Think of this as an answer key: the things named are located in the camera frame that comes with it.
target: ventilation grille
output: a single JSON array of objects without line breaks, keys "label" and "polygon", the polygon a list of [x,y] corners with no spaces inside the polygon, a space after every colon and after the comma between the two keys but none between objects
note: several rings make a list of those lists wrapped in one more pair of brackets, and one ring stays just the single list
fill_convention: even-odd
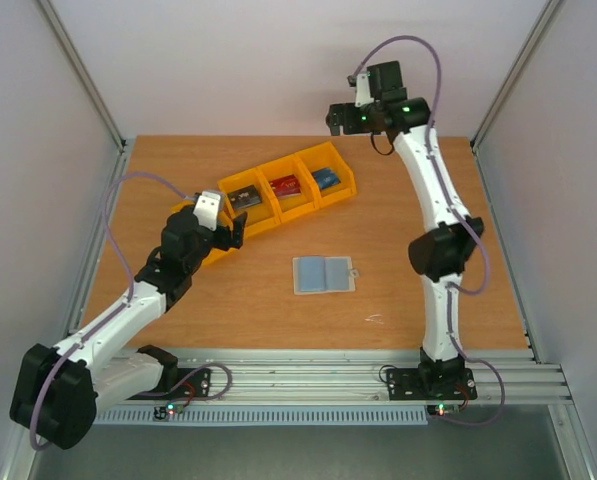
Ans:
[{"label": "ventilation grille", "polygon": [[195,406],[166,420],[152,406],[119,406],[96,418],[98,425],[184,425],[229,427],[256,425],[426,425],[424,407],[258,407]]}]

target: package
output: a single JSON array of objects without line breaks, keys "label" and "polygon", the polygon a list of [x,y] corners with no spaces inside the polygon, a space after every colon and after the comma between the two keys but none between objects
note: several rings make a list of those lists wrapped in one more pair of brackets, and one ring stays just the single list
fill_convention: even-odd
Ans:
[{"label": "package", "polygon": [[229,192],[227,197],[234,210],[242,210],[262,203],[260,194],[253,185]]},{"label": "package", "polygon": [[276,178],[269,182],[277,198],[295,197],[300,195],[300,182],[295,175]]},{"label": "package", "polygon": [[316,180],[320,190],[333,187],[334,185],[338,185],[340,183],[338,175],[336,175],[336,173],[329,167],[321,168],[320,170],[311,172],[311,175],[314,177],[314,180]]}]

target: table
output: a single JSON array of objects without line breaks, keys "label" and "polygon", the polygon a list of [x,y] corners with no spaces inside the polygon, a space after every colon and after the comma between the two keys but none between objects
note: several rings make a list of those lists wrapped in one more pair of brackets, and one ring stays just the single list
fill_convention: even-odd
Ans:
[{"label": "table", "polygon": [[[358,195],[273,231],[193,276],[186,296],[143,329],[132,346],[163,348],[415,349],[424,335],[420,278],[407,246],[423,233],[422,215],[405,166],[394,154],[375,153],[366,137],[138,137],[128,171],[161,175],[185,192],[216,188],[232,173],[332,140],[355,173]],[[378,146],[386,149],[386,140]],[[465,138],[440,146],[463,202],[485,222],[493,274],[481,296],[460,299],[466,348],[527,348],[512,288],[476,163]],[[178,198],[160,184],[133,179],[120,194],[112,229],[134,272],[160,242]],[[349,255],[360,277],[356,292],[296,296],[292,258]],[[478,251],[463,285],[483,276]],[[126,288],[126,278],[105,246],[85,322]]]}]

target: red package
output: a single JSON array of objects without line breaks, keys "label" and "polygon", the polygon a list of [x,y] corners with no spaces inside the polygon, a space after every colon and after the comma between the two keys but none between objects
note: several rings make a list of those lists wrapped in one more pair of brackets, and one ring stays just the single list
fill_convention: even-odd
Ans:
[{"label": "red package", "polygon": [[300,195],[300,182],[295,175],[287,175],[269,182],[271,189],[278,198]]}]

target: gray wall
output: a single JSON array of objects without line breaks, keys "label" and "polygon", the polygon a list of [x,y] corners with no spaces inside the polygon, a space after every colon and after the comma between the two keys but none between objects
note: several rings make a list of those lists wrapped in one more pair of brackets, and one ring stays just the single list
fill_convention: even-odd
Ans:
[{"label": "gray wall", "polygon": [[527,316],[597,460],[597,0],[565,3],[480,161]]},{"label": "gray wall", "polygon": [[114,146],[31,0],[0,0],[0,465],[23,353],[55,342]]},{"label": "gray wall", "polygon": [[[441,131],[470,136],[544,3],[54,0],[127,137],[327,135],[327,106],[353,101],[347,75],[404,33],[429,40],[443,60]],[[390,46],[375,60],[400,60],[410,93],[432,96],[433,61],[420,45]]]}]

